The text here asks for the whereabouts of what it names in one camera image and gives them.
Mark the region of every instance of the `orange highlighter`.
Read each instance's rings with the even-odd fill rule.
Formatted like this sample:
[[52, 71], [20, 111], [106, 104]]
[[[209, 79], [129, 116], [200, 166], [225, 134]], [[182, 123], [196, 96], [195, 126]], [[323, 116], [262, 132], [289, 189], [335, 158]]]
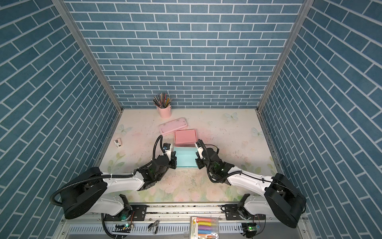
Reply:
[[211, 234], [198, 234], [197, 237], [200, 238], [200, 239], [202, 239], [202, 238], [205, 238], [205, 239], [216, 238], [215, 235], [211, 235]]

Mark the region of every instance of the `highlighter pack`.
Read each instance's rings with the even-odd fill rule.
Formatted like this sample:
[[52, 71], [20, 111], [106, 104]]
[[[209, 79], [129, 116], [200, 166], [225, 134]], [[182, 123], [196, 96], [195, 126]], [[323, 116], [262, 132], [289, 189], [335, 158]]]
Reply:
[[190, 239], [219, 239], [219, 219], [191, 217]]

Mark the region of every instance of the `metal frame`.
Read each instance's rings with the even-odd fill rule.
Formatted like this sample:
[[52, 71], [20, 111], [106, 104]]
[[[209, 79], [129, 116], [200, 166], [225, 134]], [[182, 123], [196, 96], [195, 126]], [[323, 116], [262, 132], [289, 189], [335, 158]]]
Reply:
[[275, 85], [277, 81], [277, 77], [279, 76], [281, 69], [283, 68], [283, 65], [287, 59], [287, 56], [292, 49], [293, 43], [295, 42], [298, 33], [300, 32], [301, 26], [303, 25], [306, 16], [308, 15], [308, 12], [313, 4], [314, 0], [305, 0], [303, 5], [301, 6], [301, 9], [297, 15], [296, 22], [293, 24], [292, 30], [290, 31], [289, 37], [286, 40], [285, 46], [280, 54], [280, 58], [273, 70], [272, 76], [269, 79], [269, 82], [265, 88], [263, 97], [260, 100], [259, 106], [257, 107], [257, 110], [259, 112], [262, 111], [262, 109], [265, 106], [265, 102], [267, 101], [270, 92], [272, 91], [273, 86]]
[[[145, 221], [134, 222], [135, 227], [139, 230], [133, 230], [128, 235], [151, 235], [147, 231], [147, 226], [156, 221], [160, 221], [159, 226], [172, 229], [163, 229], [160, 234], [182, 234], [184, 230], [179, 230], [182, 226], [189, 225], [190, 216], [213, 216], [219, 218], [220, 233], [240, 232], [240, 223], [251, 222], [251, 220], [235, 220], [227, 221], [224, 212], [220, 207], [226, 202], [210, 202], [210, 203], [147, 203]], [[280, 221], [273, 215], [267, 215], [267, 223], [279, 223]], [[109, 231], [116, 224], [121, 222], [107, 221], [106, 227]], [[300, 218], [298, 229], [301, 232], [302, 239], [316, 239], [311, 229], [309, 229], [309, 221], [306, 215]], [[89, 213], [72, 220], [63, 220], [53, 236], [53, 239], [65, 239], [69, 234], [103, 234], [101, 226], [100, 214]]]
[[277, 172], [285, 175], [285, 172], [281, 166], [281, 162], [279, 160], [275, 145], [273, 144], [273, 141], [272, 141], [272, 138], [270, 137], [270, 133], [268, 131], [267, 125], [265, 124], [264, 117], [262, 116], [262, 113], [259, 112], [258, 110], [256, 110], [256, 115], [257, 115], [257, 118], [259, 119], [261, 129], [263, 130], [264, 137], [265, 137], [265, 140], [267, 141], [267, 144], [268, 144], [268, 147], [270, 150], [270, 154], [272, 155], [272, 158], [273, 158], [273, 161], [275, 163]]
[[69, 12], [68, 7], [64, 3], [63, 0], [52, 0], [54, 6], [56, 7], [58, 13], [61, 15], [62, 19], [64, 20], [66, 26], [68, 27], [69, 31], [72, 33], [72, 36], [76, 40], [77, 44], [79, 45], [82, 53], [85, 55], [86, 59], [88, 60], [90, 66], [94, 70], [95, 74], [98, 77], [98, 80], [101, 82], [101, 84], [104, 86], [106, 93], [111, 98], [113, 104], [117, 108], [118, 112], [122, 112], [122, 106], [119, 103], [117, 97], [115, 96], [112, 88], [110, 87], [109, 83], [107, 82], [107, 79], [102, 72], [100, 66], [98, 65], [98, 62], [93, 56], [93, 53], [91, 52], [88, 44], [86, 43], [84, 37], [82, 36], [81, 31], [79, 30], [76, 22], [74, 21], [74, 18]]
[[118, 112], [117, 117], [115, 118], [115, 120], [113, 122], [113, 125], [112, 125], [112, 127], [110, 129], [110, 132], [107, 134], [107, 137], [105, 139], [105, 143], [102, 146], [101, 151], [99, 152], [99, 154], [97, 156], [97, 159], [94, 162], [94, 166], [93, 167], [99, 167], [101, 165], [101, 161], [102, 161], [103, 157], [105, 156], [107, 147], [109, 146], [110, 141], [112, 140], [113, 134], [114, 134], [114, 132], [115, 132], [117, 126], [118, 126], [118, 123], [119, 123], [119, 121], [121, 119], [122, 113], [123, 113], [123, 109], [122, 109], [121, 112]]

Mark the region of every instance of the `plastic packaging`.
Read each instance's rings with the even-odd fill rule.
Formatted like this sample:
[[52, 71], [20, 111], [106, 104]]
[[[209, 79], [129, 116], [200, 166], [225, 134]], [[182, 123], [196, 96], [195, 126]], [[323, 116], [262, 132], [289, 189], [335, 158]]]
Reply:
[[159, 132], [161, 135], [168, 135], [176, 130], [187, 128], [187, 122], [185, 118], [179, 118], [164, 124], [159, 125]]
[[219, 239], [219, 219], [191, 217], [189, 239]]

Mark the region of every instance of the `teal box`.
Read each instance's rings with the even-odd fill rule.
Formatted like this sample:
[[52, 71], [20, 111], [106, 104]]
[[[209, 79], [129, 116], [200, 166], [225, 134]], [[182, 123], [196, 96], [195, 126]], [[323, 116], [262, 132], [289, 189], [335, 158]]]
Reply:
[[176, 167], [197, 167], [196, 147], [174, 147], [173, 151], [176, 151]]

